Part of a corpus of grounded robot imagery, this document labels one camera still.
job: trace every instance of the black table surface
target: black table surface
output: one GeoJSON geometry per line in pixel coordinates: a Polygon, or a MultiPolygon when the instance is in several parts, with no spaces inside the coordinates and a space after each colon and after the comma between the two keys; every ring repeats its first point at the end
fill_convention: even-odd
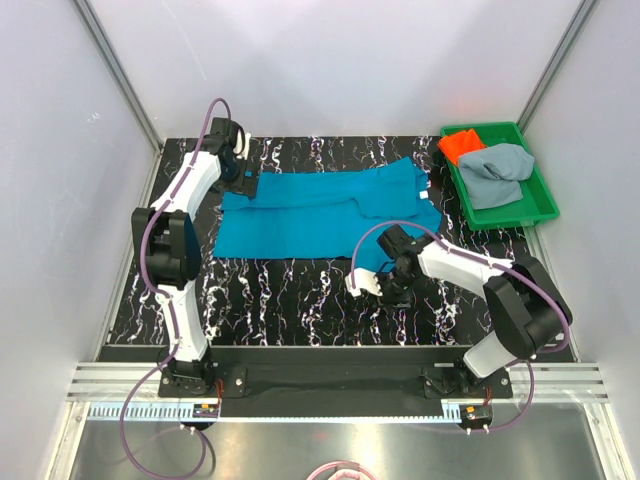
{"type": "MultiPolygon", "coordinates": [[[[442,212],[440,233],[474,252],[515,259],[528,253],[520,228],[469,229],[439,137],[252,138],[250,158],[262,171],[363,170],[410,157],[429,172],[429,199],[442,212]]],[[[185,153],[185,139],[167,140],[151,200],[169,185],[185,153]]],[[[212,255],[222,213],[209,193],[194,225],[203,265],[196,295],[212,345],[452,345],[472,344],[492,328],[483,299],[442,280],[424,278],[410,308],[387,311],[376,299],[354,299],[345,288],[349,259],[245,260],[212,255]]],[[[131,267],[109,345],[163,345],[164,318],[131,267]]]]}

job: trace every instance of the gray floor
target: gray floor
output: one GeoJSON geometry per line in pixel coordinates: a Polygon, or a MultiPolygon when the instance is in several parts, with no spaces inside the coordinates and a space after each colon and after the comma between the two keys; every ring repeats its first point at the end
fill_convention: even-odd
{"type": "MultiPolygon", "coordinates": [[[[503,423],[515,408],[498,406],[496,413],[496,424],[503,423]]],[[[135,448],[170,425],[131,423],[127,438],[135,448]]],[[[215,449],[215,470],[208,456],[194,478],[304,480],[331,460],[360,462],[379,480],[604,478],[584,413],[572,405],[534,405],[513,430],[488,436],[435,433],[418,425],[332,424],[221,423],[206,433],[215,449]]],[[[185,437],[174,432],[147,443],[137,458],[163,475],[185,473],[200,455],[199,442],[185,437]]],[[[148,478],[120,461],[123,456],[117,424],[89,421],[71,478],[148,478]]]]}

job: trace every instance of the white wall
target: white wall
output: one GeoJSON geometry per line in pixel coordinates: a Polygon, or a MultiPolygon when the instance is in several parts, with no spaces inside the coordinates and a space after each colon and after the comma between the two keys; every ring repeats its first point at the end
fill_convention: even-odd
{"type": "Polygon", "coordinates": [[[541,231],[640,473],[640,3],[600,2],[527,131],[561,216],[541,231]]]}
{"type": "Polygon", "coordinates": [[[152,151],[71,2],[0,15],[0,476],[42,478],[152,151]]]}
{"type": "Polygon", "coordinates": [[[213,97],[258,135],[517,120],[579,0],[92,0],[161,135],[213,97]]]}

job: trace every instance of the folded cloth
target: folded cloth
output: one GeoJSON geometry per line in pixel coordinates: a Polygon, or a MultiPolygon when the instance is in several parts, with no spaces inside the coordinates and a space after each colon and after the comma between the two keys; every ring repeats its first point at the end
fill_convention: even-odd
{"type": "Polygon", "coordinates": [[[480,140],[480,137],[478,137],[476,131],[471,128],[443,137],[438,142],[438,147],[440,147],[440,150],[442,150],[442,153],[445,154],[449,161],[457,166],[460,155],[483,149],[485,145],[482,143],[482,140],[480,140]]]}
{"type": "Polygon", "coordinates": [[[520,145],[501,143],[460,156],[460,175],[475,210],[499,207],[522,198],[535,160],[520,145]]]}
{"type": "MultiPolygon", "coordinates": [[[[263,173],[256,198],[225,193],[213,254],[222,258],[350,258],[362,235],[387,220],[437,232],[441,215],[420,199],[427,173],[406,157],[361,172],[263,173]]],[[[414,236],[418,229],[405,230],[414,236]]],[[[377,271],[389,258],[365,240],[358,266],[377,271]]]]}

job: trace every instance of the orange cloth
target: orange cloth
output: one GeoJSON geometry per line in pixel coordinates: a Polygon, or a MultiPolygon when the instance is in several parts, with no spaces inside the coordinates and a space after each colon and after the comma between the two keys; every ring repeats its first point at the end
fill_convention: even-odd
{"type": "Polygon", "coordinates": [[[473,128],[443,137],[438,142],[438,147],[456,167],[460,155],[487,148],[473,128]]]}

